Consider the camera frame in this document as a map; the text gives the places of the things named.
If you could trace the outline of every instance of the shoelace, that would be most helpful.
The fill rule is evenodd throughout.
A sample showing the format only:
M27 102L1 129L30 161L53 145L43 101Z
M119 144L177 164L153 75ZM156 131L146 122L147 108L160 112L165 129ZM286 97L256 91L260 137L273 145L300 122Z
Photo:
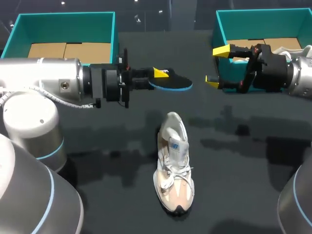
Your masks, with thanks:
M173 184L175 182L175 178L179 177L179 178L185 180L188 183L188 185L190 186L190 188L192 190L193 196L194 196L195 195L195 191L194 191L192 182L185 177L187 175L187 173L192 169L190 167L189 163L190 163L190 158L187 155L187 163L186 163L186 165L184 165L180 170L177 170L176 168L172 167L169 159L167 157L165 157L164 164L165 164L165 166L166 166L166 168L168 170L169 178L164 180L164 181L162 181L162 183L160 184L161 189L162 190L169 189L171 186L173 186Z

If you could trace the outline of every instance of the teal box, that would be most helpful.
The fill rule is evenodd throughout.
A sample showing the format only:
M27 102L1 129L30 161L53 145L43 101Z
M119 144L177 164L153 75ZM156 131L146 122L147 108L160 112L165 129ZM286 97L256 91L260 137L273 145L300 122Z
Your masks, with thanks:
M32 43L110 43L119 53L115 12L19 14L1 58L27 58Z
M216 11L213 48L226 45L227 40L267 38L297 38L301 48L312 45L311 9ZM224 80L241 81L244 79L246 65L246 61L219 58L219 75ZM251 87L249 91L256 90L258 89Z

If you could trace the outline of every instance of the shoe tongue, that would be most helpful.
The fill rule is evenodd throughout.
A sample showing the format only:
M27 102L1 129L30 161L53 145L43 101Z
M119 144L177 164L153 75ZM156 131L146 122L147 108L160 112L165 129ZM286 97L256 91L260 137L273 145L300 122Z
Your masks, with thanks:
M180 168L186 162L189 143L174 138L169 138L169 161L172 166Z

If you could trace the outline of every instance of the shoe logo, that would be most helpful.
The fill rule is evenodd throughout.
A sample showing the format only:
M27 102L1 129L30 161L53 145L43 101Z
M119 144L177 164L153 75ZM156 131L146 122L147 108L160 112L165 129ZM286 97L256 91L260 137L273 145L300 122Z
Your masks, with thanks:
M172 143L170 148L173 149L173 150L177 150L178 151L179 150L179 145L175 144L175 143Z

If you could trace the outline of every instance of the cardboard box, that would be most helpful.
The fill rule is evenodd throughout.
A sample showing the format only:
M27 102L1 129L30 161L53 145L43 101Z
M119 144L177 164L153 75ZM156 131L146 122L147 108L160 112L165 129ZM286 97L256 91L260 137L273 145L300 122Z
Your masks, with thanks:
M82 63L109 63L110 43L67 44L64 58L78 58Z
M301 46L297 38L270 38L264 39L265 44L271 46L272 52L280 47L285 47L290 50L300 50Z
M1 58L78 58L115 63L115 12L19 14Z
M66 43L34 43L31 45L28 58L63 58Z
M295 9L254 9L216 11L212 47L220 47L229 41L264 40L272 51L279 47L300 49L312 45L312 10ZM232 58L217 58L221 79L240 82L244 79L246 61ZM249 91L261 91L251 87Z
M110 63L110 43L33 43L28 58L78 58L81 63Z

